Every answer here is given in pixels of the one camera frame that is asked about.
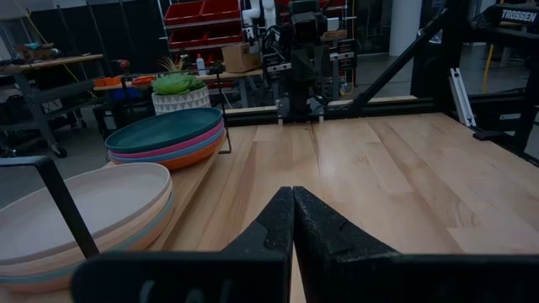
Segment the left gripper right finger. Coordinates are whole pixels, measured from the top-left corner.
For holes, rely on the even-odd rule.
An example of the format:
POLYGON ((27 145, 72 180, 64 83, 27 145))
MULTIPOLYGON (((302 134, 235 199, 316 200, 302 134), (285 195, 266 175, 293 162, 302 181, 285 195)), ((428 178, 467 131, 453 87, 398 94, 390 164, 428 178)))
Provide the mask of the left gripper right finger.
POLYGON ((539 255, 404 254, 307 189, 293 193, 307 303, 539 303, 539 255))

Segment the succulent in white patterned pot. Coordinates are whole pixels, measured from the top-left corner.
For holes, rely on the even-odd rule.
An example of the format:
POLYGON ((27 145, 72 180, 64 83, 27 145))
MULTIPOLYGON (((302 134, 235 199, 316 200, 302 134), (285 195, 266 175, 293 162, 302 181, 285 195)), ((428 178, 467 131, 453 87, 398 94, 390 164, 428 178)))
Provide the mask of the succulent in white patterned pot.
POLYGON ((152 81, 152 103, 156 115, 196 108, 210 108, 207 85, 195 75, 184 72, 184 60, 164 56, 158 65, 165 69, 152 81))

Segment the orange plate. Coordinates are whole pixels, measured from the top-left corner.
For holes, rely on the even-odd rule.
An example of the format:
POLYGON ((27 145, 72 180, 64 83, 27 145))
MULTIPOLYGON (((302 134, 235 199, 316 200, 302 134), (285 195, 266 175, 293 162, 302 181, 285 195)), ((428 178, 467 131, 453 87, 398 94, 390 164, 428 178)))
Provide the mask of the orange plate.
POLYGON ((226 136, 226 131, 223 130, 221 134, 209 145, 191 153, 188 153, 181 157, 173 157, 168 160, 143 160, 143 159, 133 159, 133 160, 120 160, 109 156, 111 161, 115 164, 131 163, 131 162, 155 162, 163 165, 169 170, 176 170, 182 167, 188 167, 192 164, 200 162, 210 155, 212 155, 220 146, 223 137, 226 136))

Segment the wooden workbench with clutter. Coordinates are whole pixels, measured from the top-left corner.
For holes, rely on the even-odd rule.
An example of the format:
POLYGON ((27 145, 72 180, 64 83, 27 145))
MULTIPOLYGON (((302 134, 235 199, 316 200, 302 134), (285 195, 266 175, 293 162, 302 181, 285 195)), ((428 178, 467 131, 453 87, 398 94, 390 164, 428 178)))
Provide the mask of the wooden workbench with clutter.
POLYGON ((6 131, 38 130, 40 132, 39 138, 47 142, 48 147, 54 154, 59 158, 65 158, 67 156, 67 150, 56 141, 56 138, 53 135, 53 129, 49 125, 49 121, 69 112, 74 113, 77 109, 86 105, 96 104, 98 99, 94 97, 82 98, 74 105, 54 109, 48 113, 43 110, 43 104, 61 98, 72 97, 80 93, 92 93, 94 88, 93 79, 80 80, 79 82, 65 84, 45 91, 34 91, 29 84, 26 73, 57 66, 66 67, 67 65, 78 64, 85 61, 100 61, 103 58, 104 56, 102 54, 69 56, 25 64, 11 64, 1 67, 0 75, 13 77, 14 81, 19 86, 19 91, 22 93, 24 102, 29 108, 32 119, 12 125, 0 125, 0 135, 5 134, 6 131))

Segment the rack of red bins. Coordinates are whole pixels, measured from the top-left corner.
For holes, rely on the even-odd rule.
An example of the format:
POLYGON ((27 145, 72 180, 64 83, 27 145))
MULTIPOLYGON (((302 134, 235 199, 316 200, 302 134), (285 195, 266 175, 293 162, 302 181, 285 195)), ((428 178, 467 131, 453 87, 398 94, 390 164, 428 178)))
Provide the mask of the rack of red bins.
POLYGON ((239 0, 170 0, 163 15, 169 52, 220 61, 223 47, 243 43, 240 8, 239 0))

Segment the wooden shelf with black frame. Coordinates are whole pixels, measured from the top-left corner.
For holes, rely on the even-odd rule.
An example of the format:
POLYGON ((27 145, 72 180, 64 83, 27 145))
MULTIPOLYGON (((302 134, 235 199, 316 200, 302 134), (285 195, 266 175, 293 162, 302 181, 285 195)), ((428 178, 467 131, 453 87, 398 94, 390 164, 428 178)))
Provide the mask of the wooden shelf with black frame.
MULTIPOLYGON (((178 224, 182 212, 189 205, 202 180, 210 171, 217 158, 217 153, 225 141, 225 139, 221 139, 216 145, 216 150, 200 162, 172 171, 172 215, 163 232, 149 243, 148 250, 158 251, 165 248, 174 233, 174 228, 178 224)), ((72 303, 72 299, 68 289, 58 289, 44 293, 22 293, 0 286, 0 303, 72 303)))

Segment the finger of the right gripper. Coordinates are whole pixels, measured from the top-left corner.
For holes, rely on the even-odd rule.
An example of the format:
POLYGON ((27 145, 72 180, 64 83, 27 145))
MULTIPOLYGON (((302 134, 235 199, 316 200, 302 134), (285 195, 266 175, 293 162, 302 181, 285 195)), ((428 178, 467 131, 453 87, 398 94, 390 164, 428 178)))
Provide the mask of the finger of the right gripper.
POLYGON ((265 71, 270 75, 277 75, 280 72, 291 69, 290 62, 281 62, 277 59, 268 59, 264 61, 265 71))
POLYGON ((335 40, 330 49, 330 61, 340 70, 354 70, 357 67, 357 41, 354 39, 335 40))

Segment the yellow post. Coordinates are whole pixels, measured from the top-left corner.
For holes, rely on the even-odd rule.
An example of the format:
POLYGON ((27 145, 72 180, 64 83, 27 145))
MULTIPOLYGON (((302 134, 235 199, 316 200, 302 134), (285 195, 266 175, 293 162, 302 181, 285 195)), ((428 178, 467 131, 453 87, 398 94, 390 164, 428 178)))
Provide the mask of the yellow post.
POLYGON ((494 55, 494 44, 491 44, 488 49, 488 56, 485 63, 485 68, 483 70, 483 82, 482 82, 482 93, 487 93, 488 90, 488 74, 491 67, 492 59, 494 55))

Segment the dark teal plate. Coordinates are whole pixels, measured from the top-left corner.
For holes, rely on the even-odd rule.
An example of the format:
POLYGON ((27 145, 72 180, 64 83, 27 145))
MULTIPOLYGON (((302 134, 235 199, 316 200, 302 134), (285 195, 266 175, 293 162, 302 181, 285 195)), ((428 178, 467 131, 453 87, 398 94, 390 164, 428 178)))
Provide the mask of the dark teal plate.
POLYGON ((222 121, 214 108, 196 108, 156 115, 128 125, 105 140, 111 152, 147 152, 206 133, 222 121))

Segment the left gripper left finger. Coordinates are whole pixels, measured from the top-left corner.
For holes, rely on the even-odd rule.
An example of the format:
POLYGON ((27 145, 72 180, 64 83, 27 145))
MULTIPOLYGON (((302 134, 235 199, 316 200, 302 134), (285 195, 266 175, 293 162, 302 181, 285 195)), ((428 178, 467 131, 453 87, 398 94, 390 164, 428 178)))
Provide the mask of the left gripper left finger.
POLYGON ((232 242, 213 252, 107 252, 72 277, 74 303, 285 303, 294 194, 280 188, 232 242))

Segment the black aluminium table frame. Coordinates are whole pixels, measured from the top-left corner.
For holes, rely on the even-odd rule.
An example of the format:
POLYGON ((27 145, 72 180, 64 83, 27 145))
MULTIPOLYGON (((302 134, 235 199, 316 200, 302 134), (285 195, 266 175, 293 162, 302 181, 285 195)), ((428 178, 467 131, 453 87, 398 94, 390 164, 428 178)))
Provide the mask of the black aluminium table frame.
POLYGON ((494 4, 467 21, 464 14, 468 1, 446 0, 419 37, 372 85, 351 101, 329 106, 325 118, 440 112, 459 120, 449 76, 450 69, 460 65, 463 43, 488 42, 520 48, 531 54, 526 87, 515 93, 467 94, 477 124, 468 128, 475 139, 492 141, 539 167, 539 158, 525 151, 539 113, 539 7, 494 4), (412 85, 424 96, 375 101, 375 95, 409 61, 414 63, 412 85))

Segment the pale peach plate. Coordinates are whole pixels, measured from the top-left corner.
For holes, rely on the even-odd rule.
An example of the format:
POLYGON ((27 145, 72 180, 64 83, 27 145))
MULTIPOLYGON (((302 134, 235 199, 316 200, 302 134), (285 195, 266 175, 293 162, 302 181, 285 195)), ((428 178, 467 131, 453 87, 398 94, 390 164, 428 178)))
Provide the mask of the pale peach plate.
MULTIPOLYGON (((97 240, 99 251, 141 250, 149 247, 163 232, 172 215, 172 206, 173 188, 169 187, 164 196, 137 218, 100 237, 97 240)), ((0 265, 0 276, 11 278, 43 274, 80 263, 84 259, 81 249, 75 247, 34 261, 0 265)))

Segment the terracotta brown plate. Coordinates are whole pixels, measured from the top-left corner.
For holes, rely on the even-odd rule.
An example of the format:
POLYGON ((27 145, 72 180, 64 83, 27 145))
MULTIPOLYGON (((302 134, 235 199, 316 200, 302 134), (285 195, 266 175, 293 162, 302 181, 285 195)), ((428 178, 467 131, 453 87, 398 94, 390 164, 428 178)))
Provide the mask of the terracotta brown plate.
POLYGON ((62 290, 62 289, 65 289, 69 285, 71 277, 74 274, 74 272, 66 276, 62 276, 55 279, 48 279, 46 281, 38 282, 38 283, 0 284, 0 286, 7 288, 8 290, 12 292, 19 292, 19 293, 42 293, 42 292, 50 292, 54 290, 62 290))

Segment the light grey plate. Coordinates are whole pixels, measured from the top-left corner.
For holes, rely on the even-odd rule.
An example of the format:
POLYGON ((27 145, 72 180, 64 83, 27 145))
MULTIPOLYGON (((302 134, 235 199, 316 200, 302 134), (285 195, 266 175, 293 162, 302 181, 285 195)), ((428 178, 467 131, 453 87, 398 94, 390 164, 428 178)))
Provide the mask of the light grey plate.
MULTIPOLYGON (((154 205, 170 184, 169 170, 150 162, 104 167, 65 180, 94 239, 154 205)), ((0 209, 0 265, 25 263, 75 247, 77 243, 48 189, 0 209)))

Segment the magenta plate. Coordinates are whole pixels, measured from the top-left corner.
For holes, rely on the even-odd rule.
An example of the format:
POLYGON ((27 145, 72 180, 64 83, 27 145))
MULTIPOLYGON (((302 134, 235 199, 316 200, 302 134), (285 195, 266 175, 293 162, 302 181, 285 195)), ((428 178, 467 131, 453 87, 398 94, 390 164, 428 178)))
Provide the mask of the magenta plate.
POLYGON ((189 154, 191 152, 197 151, 205 146, 210 145, 213 141, 215 141, 222 135, 222 133, 224 132, 223 128, 224 128, 224 121, 221 120, 219 124, 214 126, 212 129, 208 130, 207 132, 201 135, 198 135, 192 139, 188 139, 187 141, 176 143, 171 146, 165 146, 165 147, 161 147, 161 148, 150 150, 150 151, 140 151, 140 152, 132 152, 132 153, 120 153, 117 151, 109 151, 109 154, 112 157, 127 158, 127 159, 164 157, 165 155, 169 155, 169 156, 175 155, 176 157, 179 157, 179 156, 189 154))

